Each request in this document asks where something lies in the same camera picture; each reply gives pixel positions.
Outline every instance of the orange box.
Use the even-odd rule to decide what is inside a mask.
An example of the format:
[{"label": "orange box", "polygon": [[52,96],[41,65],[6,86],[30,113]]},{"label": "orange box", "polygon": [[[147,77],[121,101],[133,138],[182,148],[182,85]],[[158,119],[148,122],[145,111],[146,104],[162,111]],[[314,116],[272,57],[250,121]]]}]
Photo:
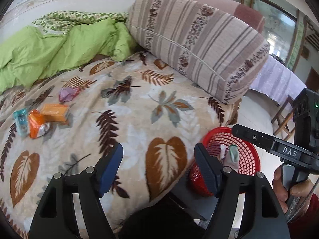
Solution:
[{"label": "orange box", "polygon": [[40,111],[47,122],[65,122],[68,119],[69,112],[69,106],[61,104],[44,104]]}]

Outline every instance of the red sleeve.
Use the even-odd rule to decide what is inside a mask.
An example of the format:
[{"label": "red sleeve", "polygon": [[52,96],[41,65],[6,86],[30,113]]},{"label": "red sleeve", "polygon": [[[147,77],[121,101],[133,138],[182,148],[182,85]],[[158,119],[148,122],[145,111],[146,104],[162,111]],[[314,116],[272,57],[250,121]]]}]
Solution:
[{"label": "red sleeve", "polygon": [[313,194],[307,212],[298,220],[288,223],[291,239],[313,239],[319,232],[319,200]]}]

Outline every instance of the finger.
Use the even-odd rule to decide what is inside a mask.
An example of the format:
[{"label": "finger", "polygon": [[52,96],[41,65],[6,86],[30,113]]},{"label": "finger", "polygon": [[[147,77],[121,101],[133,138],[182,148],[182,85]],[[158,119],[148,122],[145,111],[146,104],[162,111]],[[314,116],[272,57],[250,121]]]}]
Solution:
[{"label": "finger", "polygon": [[281,166],[279,166],[274,172],[274,180],[277,181],[281,179]]},{"label": "finger", "polygon": [[311,180],[306,180],[304,182],[298,183],[294,185],[290,189],[290,194],[295,197],[307,197],[309,192],[311,191],[314,184],[311,182]]},{"label": "finger", "polygon": [[279,201],[279,204],[280,204],[280,206],[281,206],[281,208],[282,208],[282,211],[284,212],[284,213],[286,213],[287,212],[287,210],[288,210],[288,206],[287,206],[287,204],[285,203],[285,202],[283,202],[282,200],[278,200]]},{"label": "finger", "polygon": [[286,201],[288,199],[288,191],[282,185],[281,180],[273,180],[272,188],[278,199],[280,199],[281,201]]}]

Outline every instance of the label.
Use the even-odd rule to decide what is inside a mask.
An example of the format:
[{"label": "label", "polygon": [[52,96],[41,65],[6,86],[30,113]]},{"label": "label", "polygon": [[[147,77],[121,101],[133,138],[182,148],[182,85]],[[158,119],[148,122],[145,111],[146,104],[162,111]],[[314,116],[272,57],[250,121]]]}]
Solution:
[{"label": "label", "polygon": [[300,151],[293,149],[291,147],[282,145],[282,144],[279,145],[278,152],[285,155],[285,156],[288,156],[288,157],[291,157],[291,158],[294,158],[297,160],[299,160],[300,155],[301,155]]}]

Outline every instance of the teal package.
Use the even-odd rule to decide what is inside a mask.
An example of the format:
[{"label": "teal package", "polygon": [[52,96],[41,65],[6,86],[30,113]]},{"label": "teal package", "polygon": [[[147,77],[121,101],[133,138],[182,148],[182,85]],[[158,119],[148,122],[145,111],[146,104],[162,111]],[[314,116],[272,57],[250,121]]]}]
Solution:
[{"label": "teal package", "polygon": [[13,113],[13,118],[17,126],[17,132],[21,137],[26,137],[30,133],[28,123],[28,110],[22,109]]}]

